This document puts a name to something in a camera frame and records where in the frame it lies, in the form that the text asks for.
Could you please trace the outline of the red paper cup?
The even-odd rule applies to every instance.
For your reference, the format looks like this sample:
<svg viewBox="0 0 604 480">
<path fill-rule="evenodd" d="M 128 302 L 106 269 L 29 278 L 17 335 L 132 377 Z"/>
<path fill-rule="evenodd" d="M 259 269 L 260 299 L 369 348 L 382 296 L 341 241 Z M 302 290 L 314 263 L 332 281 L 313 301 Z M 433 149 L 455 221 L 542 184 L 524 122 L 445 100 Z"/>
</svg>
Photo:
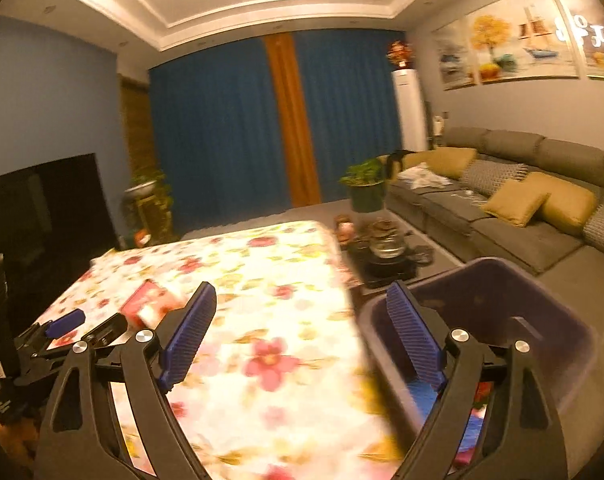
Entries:
<svg viewBox="0 0 604 480">
<path fill-rule="evenodd" d="M 153 280 L 145 280 L 118 309 L 135 330 L 155 330 L 164 316 L 181 309 L 183 300 Z"/>
</svg>

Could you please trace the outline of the blue foam net sleeve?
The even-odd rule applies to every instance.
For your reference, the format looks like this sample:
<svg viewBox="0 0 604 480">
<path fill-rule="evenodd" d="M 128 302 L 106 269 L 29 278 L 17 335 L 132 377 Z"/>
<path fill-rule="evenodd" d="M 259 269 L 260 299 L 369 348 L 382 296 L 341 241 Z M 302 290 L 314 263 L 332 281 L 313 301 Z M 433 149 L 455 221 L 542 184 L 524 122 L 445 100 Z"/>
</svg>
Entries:
<svg viewBox="0 0 604 480">
<path fill-rule="evenodd" d="M 466 404 L 448 399 L 444 390 L 436 391 L 428 382 L 417 378 L 407 382 L 410 400 L 416 405 L 417 425 L 421 428 L 424 424 L 430 425 L 430 420 L 435 418 L 439 422 L 445 420 L 447 424 L 457 422 L 457 427 L 462 426 L 462 413 L 467 415 L 466 426 L 470 416 L 472 402 Z"/>
</svg>

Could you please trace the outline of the red white plastic bag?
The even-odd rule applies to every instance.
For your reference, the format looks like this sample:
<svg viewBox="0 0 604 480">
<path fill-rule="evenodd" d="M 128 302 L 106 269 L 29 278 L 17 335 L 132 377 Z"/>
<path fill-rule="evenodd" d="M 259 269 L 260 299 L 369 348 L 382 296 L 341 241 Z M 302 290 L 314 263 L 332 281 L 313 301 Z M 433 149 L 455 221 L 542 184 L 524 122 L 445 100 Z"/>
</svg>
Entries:
<svg viewBox="0 0 604 480">
<path fill-rule="evenodd" d="M 464 468 L 471 462 L 474 450 L 480 439 L 485 413 L 488 409 L 488 401 L 493 389 L 494 382 L 480 382 L 478 385 L 467 426 L 454 458 L 454 469 Z"/>
</svg>

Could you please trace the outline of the glass teapot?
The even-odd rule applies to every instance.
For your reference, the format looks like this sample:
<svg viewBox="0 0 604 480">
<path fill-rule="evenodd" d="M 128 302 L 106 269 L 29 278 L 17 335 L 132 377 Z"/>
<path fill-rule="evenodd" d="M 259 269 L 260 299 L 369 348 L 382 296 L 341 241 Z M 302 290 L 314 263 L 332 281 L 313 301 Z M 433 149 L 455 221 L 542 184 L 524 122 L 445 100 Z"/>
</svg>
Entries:
<svg viewBox="0 0 604 480">
<path fill-rule="evenodd" d="M 377 220 L 369 226 L 369 248 L 380 259 L 393 259 L 406 250 L 404 235 L 391 220 Z"/>
</svg>

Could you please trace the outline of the small figurine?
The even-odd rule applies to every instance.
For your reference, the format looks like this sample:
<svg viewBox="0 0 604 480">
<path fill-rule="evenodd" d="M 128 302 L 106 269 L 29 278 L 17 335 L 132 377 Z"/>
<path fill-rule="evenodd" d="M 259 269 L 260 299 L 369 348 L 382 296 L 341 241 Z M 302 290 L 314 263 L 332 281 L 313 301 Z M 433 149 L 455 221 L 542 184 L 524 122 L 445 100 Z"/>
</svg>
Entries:
<svg viewBox="0 0 604 480">
<path fill-rule="evenodd" d="M 341 247 L 351 243 L 357 235 L 354 221 L 348 214 L 339 214 L 334 218 L 334 235 Z"/>
</svg>

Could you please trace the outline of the yellow cushion front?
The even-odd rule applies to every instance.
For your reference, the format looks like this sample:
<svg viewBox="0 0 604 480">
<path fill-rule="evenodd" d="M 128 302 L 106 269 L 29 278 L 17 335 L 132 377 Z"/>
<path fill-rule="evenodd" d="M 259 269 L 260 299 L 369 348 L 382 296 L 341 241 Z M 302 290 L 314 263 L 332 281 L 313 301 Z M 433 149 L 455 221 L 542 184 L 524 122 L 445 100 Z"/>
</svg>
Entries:
<svg viewBox="0 0 604 480">
<path fill-rule="evenodd" d="M 524 228 L 547 198 L 547 192 L 530 183 L 506 180 L 481 210 L 511 226 Z"/>
</svg>

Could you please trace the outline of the yellow cushion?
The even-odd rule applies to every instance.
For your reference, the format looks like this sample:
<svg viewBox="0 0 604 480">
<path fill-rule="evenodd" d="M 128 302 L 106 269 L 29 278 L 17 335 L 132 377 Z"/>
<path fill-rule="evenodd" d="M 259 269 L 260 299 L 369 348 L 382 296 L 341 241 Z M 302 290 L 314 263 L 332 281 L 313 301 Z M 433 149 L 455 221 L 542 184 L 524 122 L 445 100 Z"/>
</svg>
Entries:
<svg viewBox="0 0 604 480">
<path fill-rule="evenodd" d="M 580 236 L 598 207 L 594 192 L 549 174 L 530 172 L 522 182 L 546 195 L 537 216 L 564 234 Z"/>
<path fill-rule="evenodd" d="M 524 228 L 547 198 L 547 192 L 530 183 L 506 180 L 481 210 L 511 226 Z"/>
<path fill-rule="evenodd" d="M 435 150 L 407 154 L 402 159 L 402 169 L 426 164 L 438 176 L 460 180 L 466 169 L 477 159 L 475 148 L 436 148 Z"/>
</svg>

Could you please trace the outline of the potted green plant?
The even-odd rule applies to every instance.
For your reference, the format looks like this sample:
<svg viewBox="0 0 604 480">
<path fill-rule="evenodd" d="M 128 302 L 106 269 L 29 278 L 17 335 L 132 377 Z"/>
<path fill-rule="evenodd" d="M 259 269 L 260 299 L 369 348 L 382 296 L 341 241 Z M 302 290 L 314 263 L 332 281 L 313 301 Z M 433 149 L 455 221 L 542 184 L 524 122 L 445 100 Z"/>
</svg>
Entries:
<svg viewBox="0 0 604 480">
<path fill-rule="evenodd" d="M 340 183 L 347 188 L 355 212 L 371 214 L 383 208 L 387 180 L 384 165 L 379 158 L 349 166 Z"/>
</svg>

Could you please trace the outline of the patterned cushion far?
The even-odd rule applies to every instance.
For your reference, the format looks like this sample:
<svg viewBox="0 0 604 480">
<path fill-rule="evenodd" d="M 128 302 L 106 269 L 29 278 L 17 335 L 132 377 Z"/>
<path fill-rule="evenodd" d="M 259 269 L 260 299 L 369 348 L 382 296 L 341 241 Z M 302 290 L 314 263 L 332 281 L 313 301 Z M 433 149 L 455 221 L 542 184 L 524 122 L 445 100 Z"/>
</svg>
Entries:
<svg viewBox="0 0 604 480">
<path fill-rule="evenodd" d="M 490 160 L 476 160 L 463 173 L 460 183 L 464 188 L 484 196 L 492 196 L 506 180 L 523 180 L 529 172 L 524 164 L 503 164 Z"/>
</svg>

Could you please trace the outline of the grey sectional sofa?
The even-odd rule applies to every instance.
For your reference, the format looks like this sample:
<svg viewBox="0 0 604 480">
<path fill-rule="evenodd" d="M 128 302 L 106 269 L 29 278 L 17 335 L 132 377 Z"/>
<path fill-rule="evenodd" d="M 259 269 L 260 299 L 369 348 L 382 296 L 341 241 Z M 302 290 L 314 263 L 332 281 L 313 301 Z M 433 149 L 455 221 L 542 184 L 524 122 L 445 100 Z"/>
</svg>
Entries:
<svg viewBox="0 0 604 480">
<path fill-rule="evenodd" d="M 392 169 L 390 211 L 459 260 L 507 259 L 579 311 L 604 312 L 604 151 L 458 127 Z"/>
</svg>

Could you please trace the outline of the yellow cushion back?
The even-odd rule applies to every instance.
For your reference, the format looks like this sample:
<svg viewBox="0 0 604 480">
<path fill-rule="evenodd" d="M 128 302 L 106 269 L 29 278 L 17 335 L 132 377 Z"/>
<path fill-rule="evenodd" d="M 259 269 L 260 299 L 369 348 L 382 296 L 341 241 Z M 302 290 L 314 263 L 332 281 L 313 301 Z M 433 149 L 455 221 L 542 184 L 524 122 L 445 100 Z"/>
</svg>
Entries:
<svg viewBox="0 0 604 480">
<path fill-rule="evenodd" d="M 594 192 L 549 174 L 530 172 L 522 182 L 546 195 L 537 216 L 564 234 L 580 236 L 598 207 Z"/>
</svg>

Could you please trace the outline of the orange curtain strip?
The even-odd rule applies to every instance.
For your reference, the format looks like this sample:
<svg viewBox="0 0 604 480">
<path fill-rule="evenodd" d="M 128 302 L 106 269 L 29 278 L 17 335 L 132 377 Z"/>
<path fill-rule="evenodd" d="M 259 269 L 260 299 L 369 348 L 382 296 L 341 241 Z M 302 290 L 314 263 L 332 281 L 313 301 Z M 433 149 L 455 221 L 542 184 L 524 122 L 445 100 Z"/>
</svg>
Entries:
<svg viewBox="0 0 604 480">
<path fill-rule="evenodd" d="M 321 203 L 302 79 L 291 32 L 262 38 L 279 115 L 285 171 L 294 208 Z"/>
</svg>

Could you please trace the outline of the left landscape painting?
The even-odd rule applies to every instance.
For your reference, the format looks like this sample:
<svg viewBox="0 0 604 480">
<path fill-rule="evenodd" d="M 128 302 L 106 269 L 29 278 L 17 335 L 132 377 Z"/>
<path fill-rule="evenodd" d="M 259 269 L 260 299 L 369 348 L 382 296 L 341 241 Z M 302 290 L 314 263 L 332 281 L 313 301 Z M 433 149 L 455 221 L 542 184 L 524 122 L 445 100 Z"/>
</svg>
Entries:
<svg viewBox="0 0 604 480">
<path fill-rule="evenodd" d="M 474 86 L 476 76 L 468 50 L 465 21 L 456 20 L 432 32 L 444 90 Z"/>
</svg>

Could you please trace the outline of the tree and ship painting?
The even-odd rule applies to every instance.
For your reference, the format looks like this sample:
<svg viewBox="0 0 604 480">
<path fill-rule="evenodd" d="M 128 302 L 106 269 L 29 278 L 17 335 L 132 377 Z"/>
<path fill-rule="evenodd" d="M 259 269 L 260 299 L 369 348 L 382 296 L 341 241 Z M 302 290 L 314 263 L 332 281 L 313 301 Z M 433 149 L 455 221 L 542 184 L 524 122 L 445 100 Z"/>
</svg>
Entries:
<svg viewBox="0 0 604 480">
<path fill-rule="evenodd" d="M 467 15 L 467 32 L 483 84 L 579 76 L 555 0 L 497 0 Z"/>
</svg>

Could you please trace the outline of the right purple painting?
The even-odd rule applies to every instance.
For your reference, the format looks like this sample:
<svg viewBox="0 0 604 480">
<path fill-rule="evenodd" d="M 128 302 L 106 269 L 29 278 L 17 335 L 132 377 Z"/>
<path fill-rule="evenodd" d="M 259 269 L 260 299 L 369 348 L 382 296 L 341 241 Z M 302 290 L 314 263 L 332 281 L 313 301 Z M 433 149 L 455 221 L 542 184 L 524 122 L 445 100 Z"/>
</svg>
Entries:
<svg viewBox="0 0 604 480">
<path fill-rule="evenodd" d="M 583 55 L 588 78 L 604 79 L 604 6 L 599 0 L 559 0 Z"/>
</svg>

